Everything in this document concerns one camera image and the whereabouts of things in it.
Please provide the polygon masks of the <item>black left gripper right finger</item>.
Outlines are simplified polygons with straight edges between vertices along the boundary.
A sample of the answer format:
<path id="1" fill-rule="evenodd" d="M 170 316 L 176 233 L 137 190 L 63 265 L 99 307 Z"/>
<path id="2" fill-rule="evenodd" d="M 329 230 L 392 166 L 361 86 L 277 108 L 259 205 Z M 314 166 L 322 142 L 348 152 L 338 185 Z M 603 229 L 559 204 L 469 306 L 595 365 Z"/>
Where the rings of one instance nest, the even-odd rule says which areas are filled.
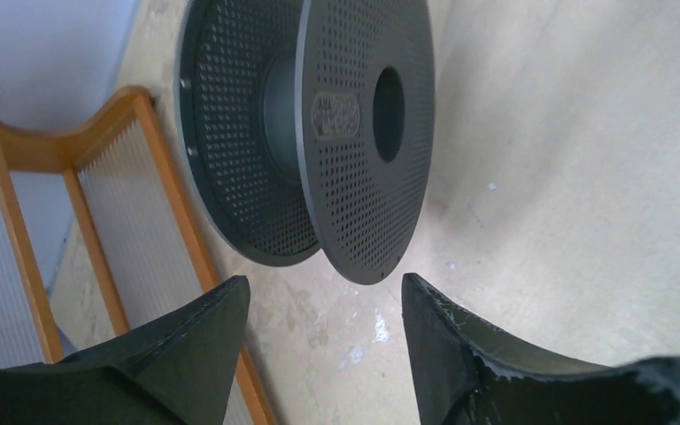
<path id="1" fill-rule="evenodd" d="M 601 366 L 514 336 L 417 274 L 401 295 L 423 424 L 680 424 L 680 356 Z"/>

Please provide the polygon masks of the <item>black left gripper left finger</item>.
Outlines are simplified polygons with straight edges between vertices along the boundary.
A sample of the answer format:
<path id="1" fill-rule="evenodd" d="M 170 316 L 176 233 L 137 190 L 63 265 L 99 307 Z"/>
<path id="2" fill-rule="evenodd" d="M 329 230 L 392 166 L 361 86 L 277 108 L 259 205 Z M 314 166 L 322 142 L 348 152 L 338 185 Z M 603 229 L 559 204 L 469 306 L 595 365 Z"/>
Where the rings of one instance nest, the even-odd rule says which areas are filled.
<path id="1" fill-rule="evenodd" d="M 236 275 L 57 363 L 0 369 L 0 424 L 221 424 L 250 299 Z"/>

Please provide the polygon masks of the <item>black perforated cable spool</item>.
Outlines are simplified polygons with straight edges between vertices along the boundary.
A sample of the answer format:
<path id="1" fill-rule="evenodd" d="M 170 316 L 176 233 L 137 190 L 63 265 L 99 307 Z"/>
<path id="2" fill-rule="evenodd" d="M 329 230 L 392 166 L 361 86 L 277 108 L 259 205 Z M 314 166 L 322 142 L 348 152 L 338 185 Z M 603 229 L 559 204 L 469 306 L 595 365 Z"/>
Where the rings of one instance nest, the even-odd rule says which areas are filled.
<path id="1" fill-rule="evenodd" d="M 350 282 L 397 267 L 426 192 L 435 60 L 423 1 L 191 1 L 176 118 L 223 240 Z"/>

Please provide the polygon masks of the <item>orange wooden rack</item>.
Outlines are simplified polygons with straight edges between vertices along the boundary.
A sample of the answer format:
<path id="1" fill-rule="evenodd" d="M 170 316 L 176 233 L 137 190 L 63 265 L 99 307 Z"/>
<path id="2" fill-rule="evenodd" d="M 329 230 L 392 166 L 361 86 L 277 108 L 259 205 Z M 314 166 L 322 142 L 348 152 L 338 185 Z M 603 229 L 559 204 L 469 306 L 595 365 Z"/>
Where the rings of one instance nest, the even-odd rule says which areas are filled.
<path id="1" fill-rule="evenodd" d="M 86 123 L 62 132 L 0 121 L 0 369 L 73 354 L 59 342 L 13 184 L 16 172 L 63 179 L 110 339 L 228 280 L 216 270 L 147 89 L 117 90 Z M 244 342 L 228 406 L 243 407 L 256 424 L 274 423 Z"/>

